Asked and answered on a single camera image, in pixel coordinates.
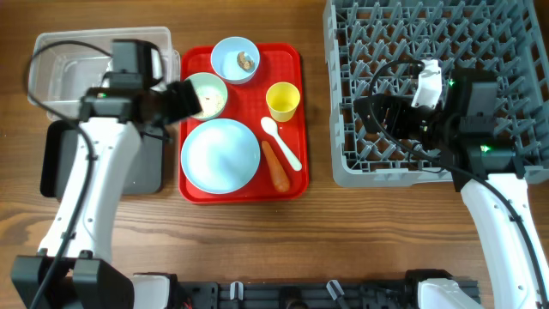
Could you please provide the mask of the white plastic spoon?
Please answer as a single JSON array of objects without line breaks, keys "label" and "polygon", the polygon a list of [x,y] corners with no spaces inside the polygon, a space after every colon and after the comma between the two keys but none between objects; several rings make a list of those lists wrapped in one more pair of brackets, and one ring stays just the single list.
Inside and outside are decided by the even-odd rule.
[{"label": "white plastic spoon", "polygon": [[261,126],[262,126],[262,129],[268,135],[272,136],[274,140],[278,143],[282,153],[287,158],[287,161],[290,164],[291,168],[296,172],[301,171],[303,168],[302,163],[280,137],[277,123],[270,117],[263,117],[261,119]]}]

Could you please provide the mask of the light blue bowl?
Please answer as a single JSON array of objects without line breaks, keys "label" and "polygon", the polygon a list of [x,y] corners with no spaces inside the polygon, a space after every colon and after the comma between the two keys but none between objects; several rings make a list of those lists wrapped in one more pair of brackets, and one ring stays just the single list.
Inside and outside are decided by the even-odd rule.
[{"label": "light blue bowl", "polygon": [[[250,56],[255,68],[250,71],[242,70],[237,64],[237,55],[245,52]],[[261,63],[261,55],[258,47],[244,37],[228,37],[214,46],[210,55],[210,63],[214,72],[225,82],[239,85],[249,82]]]}]

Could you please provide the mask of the brown food scrap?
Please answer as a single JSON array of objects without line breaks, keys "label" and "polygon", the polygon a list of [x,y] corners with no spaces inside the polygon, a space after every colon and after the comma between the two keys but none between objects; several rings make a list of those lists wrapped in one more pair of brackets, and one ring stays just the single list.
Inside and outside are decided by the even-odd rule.
[{"label": "brown food scrap", "polygon": [[255,68],[255,63],[253,59],[248,56],[244,51],[238,53],[237,64],[242,70],[245,71],[250,71]]}]

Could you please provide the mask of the clear plastic bin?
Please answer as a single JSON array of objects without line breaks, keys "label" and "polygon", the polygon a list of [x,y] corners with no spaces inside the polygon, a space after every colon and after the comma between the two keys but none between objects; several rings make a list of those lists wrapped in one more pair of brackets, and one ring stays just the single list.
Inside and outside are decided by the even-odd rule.
[{"label": "clear plastic bin", "polygon": [[[62,40],[88,43],[110,52],[115,39],[139,39],[154,43],[159,51],[153,53],[154,77],[165,80],[154,87],[164,90],[166,84],[180,79],[180,55],[172,46],[171,32],[167,27],[120,27],[42,33],[35,42],[35,50]],[[76,118],[80,98],[91,87],[106,87],[103,75],[112,69],[112,60],[106,55],[79,45],[61,45],[41,53],[28,76],[28,88],[43,104]]]}]

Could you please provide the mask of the orange carrot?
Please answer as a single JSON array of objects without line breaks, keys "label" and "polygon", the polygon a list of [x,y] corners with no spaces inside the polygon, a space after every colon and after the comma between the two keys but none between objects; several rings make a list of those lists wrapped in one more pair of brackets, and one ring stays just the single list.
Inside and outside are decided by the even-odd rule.
[{"label": "orange carrot", "polygon": [[287,192],[290,189],[290,180],[287,177],[284,168],[279,162],[274,150],[267,141],[261,143],[262,151],[265,155],[271,182],[278,192]]}]

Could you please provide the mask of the red plastic tray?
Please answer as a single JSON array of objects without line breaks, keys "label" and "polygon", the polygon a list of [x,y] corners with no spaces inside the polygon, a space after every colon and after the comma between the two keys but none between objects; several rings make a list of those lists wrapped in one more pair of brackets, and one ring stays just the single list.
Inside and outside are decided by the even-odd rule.
[{"label": "red plastic tray", "polygon": [[278,192],[270,179],[268,164],[261,162],[254,178],[244,188],[233,193],[215,195],[196,188],[178,170],[178,188],[181,195],[195,204],[214,203],[252,203],[286,201],[300,197],[309,185],[309,161],[307,132],[305,121],[305,103],[300,102],[293,117],[278,124],[282,141],[292,150],[302,164],[300,171],[295,171],[287,162],[274,138],[261,127],[261,118],[270,115],[265,100],[268,89],[277,82],[289,82],[302,88],[301,57],[296,49],[287,43],[258,43],[260,64],[252,79],[241,85],[229,84],[228,102],[222,118],[236,120],[248,127],[259,142],[267,141],[277,159],[290,179],[290,189]]}]

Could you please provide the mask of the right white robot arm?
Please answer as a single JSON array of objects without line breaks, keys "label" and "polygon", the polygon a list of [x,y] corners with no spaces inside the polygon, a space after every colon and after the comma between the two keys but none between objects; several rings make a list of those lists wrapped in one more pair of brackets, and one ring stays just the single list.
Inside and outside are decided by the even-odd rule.
[{"label": "right white robot arm", "polygon": [[498,140],[496,75],[477,69],[450,72],[443,106],[428,94],[433,69],[420,66],[412,99],[369,93],[353,101],[365,129],[380,132],[410,155],[450,172],[480,237],[494,303],[502,308],[546,308],[548,264],[529,210],[522,159]]}]

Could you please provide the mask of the light green bowl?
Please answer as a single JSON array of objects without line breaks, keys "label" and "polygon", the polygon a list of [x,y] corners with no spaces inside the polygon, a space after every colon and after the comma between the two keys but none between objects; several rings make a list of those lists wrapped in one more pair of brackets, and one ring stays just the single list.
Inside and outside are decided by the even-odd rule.
[{"label": "light green bowl", "polygon": [[207,121],[220,116],[228,102],[228,89],[217,75],[200,72],[186,78],[195,89],[202,110],[193,118]]}]

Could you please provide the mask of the grey dishwasher rack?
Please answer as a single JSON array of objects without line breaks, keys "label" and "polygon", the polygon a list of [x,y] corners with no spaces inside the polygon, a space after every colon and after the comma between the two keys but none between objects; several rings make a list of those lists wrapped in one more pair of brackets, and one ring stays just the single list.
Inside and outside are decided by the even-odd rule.
[{"label": "grey dishwasher rack", "polygon": [[404,67],[377,77],[383,65],[435,58],[498,77],[495,134],[510,139],[531,184],[548,179],[548,44],[531,1],[329,1],[323,10],[329,71],[332,171],[342,187],[447,182],[437,170],[366,129],[353,102],[370,91],[410,96]]}]

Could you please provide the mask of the yellow plastic cup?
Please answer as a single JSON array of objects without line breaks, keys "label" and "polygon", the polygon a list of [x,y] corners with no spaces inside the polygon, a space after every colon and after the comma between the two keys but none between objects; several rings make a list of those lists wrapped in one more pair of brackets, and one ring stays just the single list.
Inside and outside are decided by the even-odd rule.
[{"label": "yellow plastic cup", "polygon": [[277,82],[266,93],[266,102],[271,117],[278,122],[289,121],[296,112],[301,94],[298,88],[289,82]]}]

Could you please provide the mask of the black tray bin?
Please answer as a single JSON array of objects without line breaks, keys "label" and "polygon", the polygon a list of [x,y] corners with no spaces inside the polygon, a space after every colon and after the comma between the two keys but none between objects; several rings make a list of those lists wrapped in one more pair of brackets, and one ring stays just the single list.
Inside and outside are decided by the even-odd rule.
[{"label": "black tray bin", "polygon": [[[125,195],[152,194],[162,188],[165,143],[170,140],[161,128],[140,124],[142,145],[124,184]],[[39,191],[44,197],[61,199],[75,160],[76,132],[64,121],[48,127]]]}]

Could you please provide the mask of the large light blue plate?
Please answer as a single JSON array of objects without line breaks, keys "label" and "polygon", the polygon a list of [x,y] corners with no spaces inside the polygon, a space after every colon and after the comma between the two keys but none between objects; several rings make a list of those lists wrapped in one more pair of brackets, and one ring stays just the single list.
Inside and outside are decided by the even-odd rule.
[{"label": "large light blue plate", "polygon": [[261,150],[246,125],[229,118],[199,124],[184,139],[184,176],[200,191],[221,195],[244,188],[256,175]]}]

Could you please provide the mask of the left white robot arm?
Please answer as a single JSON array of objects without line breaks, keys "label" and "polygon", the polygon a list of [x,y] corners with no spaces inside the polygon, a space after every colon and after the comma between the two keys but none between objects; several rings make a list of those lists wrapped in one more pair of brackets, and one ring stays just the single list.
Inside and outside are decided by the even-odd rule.
[{"label": "left white robot arm", "polygon": [[17,256],[11,281],[28,308],[181,308],[174,274],[127,277],[112,265],[112,231],[124,182],[141,145],[143,124],[165,128],[200,112],[191,82],[158,91],[160,49],[115,39],[105,88],[90,88],[66,124],[77,149],[56,218],[38,251]]}]

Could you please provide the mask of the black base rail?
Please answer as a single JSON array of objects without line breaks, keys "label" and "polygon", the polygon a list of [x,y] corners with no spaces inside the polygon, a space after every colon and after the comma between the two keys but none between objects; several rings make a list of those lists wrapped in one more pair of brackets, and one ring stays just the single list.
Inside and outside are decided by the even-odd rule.
[{"label": "black base rail", "polygon": [[342,283],[343,295],[334,299],[325,282],[302,284],[249,283],[231,295],[229,284],[183,282],[184,297],[192,308],[286,308],[300,300],[309,308],[416,308],[417,298],[403,280]]}]

